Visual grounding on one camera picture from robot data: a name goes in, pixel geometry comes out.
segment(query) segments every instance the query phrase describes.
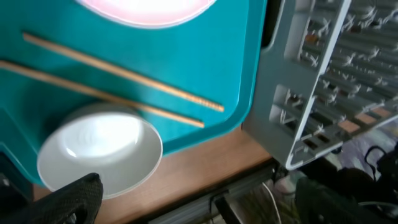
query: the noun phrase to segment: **dish rack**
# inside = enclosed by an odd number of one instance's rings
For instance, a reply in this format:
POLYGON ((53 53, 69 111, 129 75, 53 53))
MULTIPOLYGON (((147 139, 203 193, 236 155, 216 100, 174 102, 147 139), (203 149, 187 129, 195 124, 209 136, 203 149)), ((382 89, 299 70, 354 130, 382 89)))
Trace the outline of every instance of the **dish rack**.
POLYGON ((243 129, 296 169, 398 116, 398 1, 281 0, 243 129))

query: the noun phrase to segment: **teal tray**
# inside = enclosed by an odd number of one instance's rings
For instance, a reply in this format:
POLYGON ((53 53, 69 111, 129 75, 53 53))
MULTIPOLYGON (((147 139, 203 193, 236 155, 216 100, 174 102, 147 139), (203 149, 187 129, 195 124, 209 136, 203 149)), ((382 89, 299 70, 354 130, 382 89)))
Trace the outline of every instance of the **teal tray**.
MULTIPOLYGON (((71 0, 0 3, 0 58, 204 121, 196 128, 141 113, 159 131, 164 155, 238 126, 252 99, 267 0, 218 0, 177 27, 136 29, 71 0), (90 67, 22 40, 22 30, 221 103, 224 113, 90 67)), ((0 70, 0 151, 41 184, 36 157, 73 110, 96 98, 0 70)))

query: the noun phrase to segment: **wooden chopstick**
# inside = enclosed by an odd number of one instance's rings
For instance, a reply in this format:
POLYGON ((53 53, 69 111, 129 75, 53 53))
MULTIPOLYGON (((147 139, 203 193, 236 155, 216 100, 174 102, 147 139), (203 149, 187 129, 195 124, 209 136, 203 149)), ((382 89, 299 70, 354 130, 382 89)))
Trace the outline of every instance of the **wooden chopstick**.
POLYGON ((191 93, 188 93, 186 91, 183 90, 179 90, 178 88, 166 85, 164 83, 152 80, 150 78, 144 77, 138 73, 126 70, 124 68, 121 68, 119 66, 113 65, 111 63, 105 62, 103 60, 94 58, 92 56, 89 56, 87 54, 83 54, 80 52, 77 52, 76 50, 72 50, 68 47, 64 47, 62 45, 59 44, 55 44, 53 42, 41 39, 40 37, 36 37, 32 34, 27 34, 27 33, 23 33, 23 37, 25 41, 28 41, 30 43, 33 43, 35 45, 38 45, 40 47, 43 47, 45 49, 51 50, 53 52, 56 52, 58 54, 62 54, 65 55, 67 57, 73 58, 77 61, 83 62, 87 65, 91 65, 93 67, 102 69, 104 71, 107 71, 109 73, 112 73, 114 75, 123 77, 123 78, 127 78, 130 80, 133 80, 135 82, 141 83, 143 85, 147 85, 149 87, 158 89, 160 91, 164 91, 166 93, 170 93, 171 95, 183 98, 185 100, 188 101, 192 101, 194 103, 197 103, 199 105, 203 105, 206 106, 208 108, 211 108, 213 110, 217 110, 220 112, 224 111, 224 106, 214 103, 210 100, 204 99, 202 97, 199 96, 195 96, 191 93))
POLYGON ((50 74, 47 74, 47 73, 44 73, 44 72, 40 72, 40 71, 33 70, 31 68, 23 67, 21 65, 16 65, 16 64, 11 63, 11 62, 0 60, 0 68, 4 68, 6 70, 9 70, 9 71, 12 71, 12 72, 16 72, 16 73, 19 73, 21 75, 25 75, 25 76, 27 76, 29 78, 40 80, 40 81, 43 81, 45 83, 49 83, 49 84, 53 84, 53 85, 56 85, 56 86, 60 86, 62 88, 66 88, 68 90, 73 90, 73 91, 76 91, 78 93, 84 93, 84 94, 89 95, 89 96, 94 96, 94 97, 97 97, 97 98, 102 99, 102 100, 111 101, 111 102, 115 102, 115 103, 120 103, 120 104, 124 104, 124 105, 127 105, 127 106, 132 106, 132 107, 137 108, 139 110, 147 111, 147 112, 150 112, 150 113, 153 113, 153 114, 156 114, 156 115, 168 118, 168 119, 172 119, 174 121, 179 121, 181 123, 191 124, 193 126, 197 126, 197 127, 200 127, 200 128, 204 128, 205 127, 205 124, 202 121, 195 120, 195 119, 192 119, 192 118, 188 118, 188 117, 185 117, 185 116, 182 116, 182 115, 178 115, 178 114, 175 114, 175 113, 171 113, 171 112, 168 112, 168 111, 165 111, 165 110, 162 110, 162 109, 154 108, 152 106, 148 106, 148 105, 145 105, 145 104, 142 104, 142 103, 137 103, 137 102, 134 102, 134 101, 131 101, 131 100, 127 100, 127 99, 118 97, 118 96, 114 96, 114 95, 111 95, 109 93, 106 93, 106 92, 103 92, 103 91, 99 91, 99 90, 96 90, 94 88, 91 88, 91 87, 88 87, 88 86, 85 86, 85 85, 82 85, 82 84, 79 84, 79 83, 74 83, 74 82, 71 82, 69 80, 58 78, 58 77, 55 77, 53 75, 50 75, 50 74))

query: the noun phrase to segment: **white bowl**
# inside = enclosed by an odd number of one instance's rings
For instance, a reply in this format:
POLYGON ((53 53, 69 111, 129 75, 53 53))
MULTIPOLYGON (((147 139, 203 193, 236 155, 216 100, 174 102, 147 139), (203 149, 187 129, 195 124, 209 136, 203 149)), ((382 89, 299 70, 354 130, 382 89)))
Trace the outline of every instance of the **white bowl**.
POLYGON ((96 172, 103 199, 126 193, 148 179, 162 158, 156 129, 127 107, 95 104, 72 113, 44 142, 37 159, 51 191, 96 172))
POLYGON ((88 9, 133 27, 156 29, 187 22, 216 0, 77 0, 88 9))

